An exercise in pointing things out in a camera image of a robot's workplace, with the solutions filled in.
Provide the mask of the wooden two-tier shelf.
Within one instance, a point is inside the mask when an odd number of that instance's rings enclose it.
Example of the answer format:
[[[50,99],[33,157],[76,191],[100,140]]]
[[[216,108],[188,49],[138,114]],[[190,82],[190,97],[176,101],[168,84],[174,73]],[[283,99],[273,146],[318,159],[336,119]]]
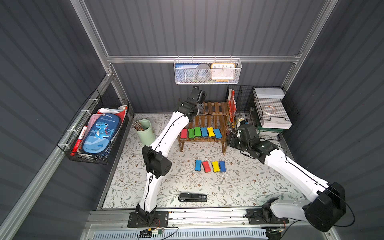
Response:
[[[227,102],[203,102],[203,113],[193,117],[193,120],[188,123],[184,129],[190,129],[194,127],[213,127],[213,129],[220,129],[222,138],[216,139],[215,137],[199,137],[194,139],[181,139],[180,134],[178,137],[179,149],[184,151],[184,144],[186,142],[193,143],[220,143],[222,146],[222,153],[227,151],[227,133],[228,133],[228,120],[229,120],[229,106]]]

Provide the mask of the blue eraser bottom shelf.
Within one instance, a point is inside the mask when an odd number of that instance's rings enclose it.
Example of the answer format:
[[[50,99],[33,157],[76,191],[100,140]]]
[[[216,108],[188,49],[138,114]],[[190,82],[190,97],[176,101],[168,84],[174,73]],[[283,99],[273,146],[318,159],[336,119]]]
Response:
[[[214,132],[214,135],[215,135],[216,139],[221,139],[223,137],[222,134],[221,134],[220,129],[214,129],[213,132]]]
[[[206,127],[201,127],[201,133],[203,138],[207,138],[209,136],[208,134],[208,128]]]

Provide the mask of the blue eraser shelf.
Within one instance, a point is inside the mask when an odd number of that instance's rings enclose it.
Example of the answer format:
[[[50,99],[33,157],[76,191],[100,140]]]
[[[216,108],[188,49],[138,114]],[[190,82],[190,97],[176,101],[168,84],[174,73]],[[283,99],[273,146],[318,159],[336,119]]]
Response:
[[[221,173],[225,173],[227,171],[225,161],[219,161],[219,168]]]
[[[195,171],[200,172],[202,169],[202,161],[201,160],[196,160],[195,161]]]
[[[220,129],[214,129],[213,132],[214,132],[214,135],[215,135],[216,139],[221,139],[223,137],[222,134],[221,134]]]
[[[206,127],[201,127],[201,133],[203,138],[207,138],[209,136],[208,134],[208,128]]]

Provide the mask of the yellow eraser bottom shelf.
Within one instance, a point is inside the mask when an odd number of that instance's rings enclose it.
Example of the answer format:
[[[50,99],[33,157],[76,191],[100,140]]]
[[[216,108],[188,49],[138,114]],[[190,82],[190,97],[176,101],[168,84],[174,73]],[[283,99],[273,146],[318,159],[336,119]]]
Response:
[[[208,136],[209,136],[210,138],[212,138],[212,137],[215,136],[213,127],[207,127],[207,131],[208,131]]]

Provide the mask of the yellow eraser shelf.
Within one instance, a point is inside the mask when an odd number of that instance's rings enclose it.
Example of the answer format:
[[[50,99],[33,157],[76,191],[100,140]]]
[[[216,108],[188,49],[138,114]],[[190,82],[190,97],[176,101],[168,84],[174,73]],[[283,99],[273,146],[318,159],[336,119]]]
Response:
[[[214,173],[220,172],[219,162],[213,161],[212,162],[212,167],[213,167],[213,172]]]
[[[212,138],[212,137],[215,136],[213,127],[207,127],[207,131],[208,131],[208,136],[209,136],[210,138]]]

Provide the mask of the blue eraser top shelf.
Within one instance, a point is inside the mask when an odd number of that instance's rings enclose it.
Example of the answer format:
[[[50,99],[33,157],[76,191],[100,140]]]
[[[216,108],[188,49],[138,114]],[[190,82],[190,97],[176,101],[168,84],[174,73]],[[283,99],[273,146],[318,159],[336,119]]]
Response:
[[[219,161],[219,168],[221,173],[225,173],[227,171],[225,161]]]
[[[195,161],[195,171],[200,172],[202,169],[202,161],[201,160],[196,160]]]

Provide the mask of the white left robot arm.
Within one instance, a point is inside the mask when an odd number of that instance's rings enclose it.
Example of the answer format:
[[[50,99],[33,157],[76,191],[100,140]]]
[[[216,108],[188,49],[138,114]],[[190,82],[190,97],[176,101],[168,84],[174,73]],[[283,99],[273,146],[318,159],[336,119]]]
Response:
[[[155,221],[157,197],[164,177],[172,168],[172,162],[167,159],[169,151],[181,131],[199,113],[199,105],[203,103],[206,92],[194,86],[185,101],[178,103],[170,121],[159,137],[150,145],[142,148],[142,155],[147,171],[147,181],[141,201],[137,204],[135,213],[147,226]]]

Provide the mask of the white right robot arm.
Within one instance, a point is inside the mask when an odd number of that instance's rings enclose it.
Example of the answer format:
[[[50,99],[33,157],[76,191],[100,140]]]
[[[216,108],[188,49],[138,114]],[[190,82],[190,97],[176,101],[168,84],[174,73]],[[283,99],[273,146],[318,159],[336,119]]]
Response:
[[[315,176],[292,161],[278,145],[260,140],[255,126],[239,126],[236,133],[227,136],[227,145],[274,169],[306,197],[304,201],[271,198],[262,206],[262,216],[266,222],[295,219],[327,232],[346,214],[348,205],[343,186],[336,182],[330,184]]]

